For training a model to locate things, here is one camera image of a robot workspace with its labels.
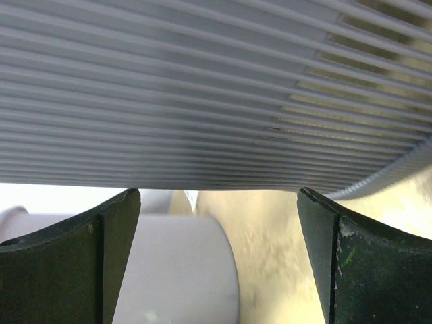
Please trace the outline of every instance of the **beige surface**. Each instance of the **beige surface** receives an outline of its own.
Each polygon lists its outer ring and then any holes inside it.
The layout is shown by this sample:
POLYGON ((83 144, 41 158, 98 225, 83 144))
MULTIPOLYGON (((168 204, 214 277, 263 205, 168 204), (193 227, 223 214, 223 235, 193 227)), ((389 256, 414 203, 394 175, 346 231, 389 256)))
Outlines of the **beige surface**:
MULTIPOLYGON (((348 208, 432 238, 432 168, 348 208)), ((183 192, 172 213, 190 213, 183 192)), ((197 215, 216 217, 231 242, 240 281, 241 324, 323 324, 292 192, 201 192, 197 215)))

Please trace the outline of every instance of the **gray grille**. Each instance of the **gray grille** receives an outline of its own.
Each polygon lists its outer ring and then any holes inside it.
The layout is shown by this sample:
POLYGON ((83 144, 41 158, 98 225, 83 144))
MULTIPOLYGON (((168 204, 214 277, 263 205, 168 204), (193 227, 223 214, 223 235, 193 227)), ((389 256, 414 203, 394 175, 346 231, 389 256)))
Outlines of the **gray grille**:
POLYGON ((352 198, 432 161, 424 2, 0 7, 1 182, 352 198))

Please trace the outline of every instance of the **ribbed gray surface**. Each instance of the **ribbed gray surface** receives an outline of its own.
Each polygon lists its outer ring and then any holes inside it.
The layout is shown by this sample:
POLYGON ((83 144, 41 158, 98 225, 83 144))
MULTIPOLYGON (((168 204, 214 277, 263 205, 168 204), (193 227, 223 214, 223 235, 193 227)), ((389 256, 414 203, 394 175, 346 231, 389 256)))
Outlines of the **ribbed gray surface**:
POLYGON ((421 24, 367 1, 1 0, 0 182, 378 190, 431 162, 432 9, 385 2, 421 24))

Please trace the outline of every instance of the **white cylinder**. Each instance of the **white cylinder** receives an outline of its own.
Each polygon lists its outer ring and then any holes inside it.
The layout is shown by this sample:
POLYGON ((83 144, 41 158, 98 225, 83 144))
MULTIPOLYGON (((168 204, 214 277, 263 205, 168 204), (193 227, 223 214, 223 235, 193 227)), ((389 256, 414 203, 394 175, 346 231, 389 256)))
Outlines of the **white cylinder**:
POLYGON ((236 324, 230 243, 211 217, 140 217, 113 324, 236 324))

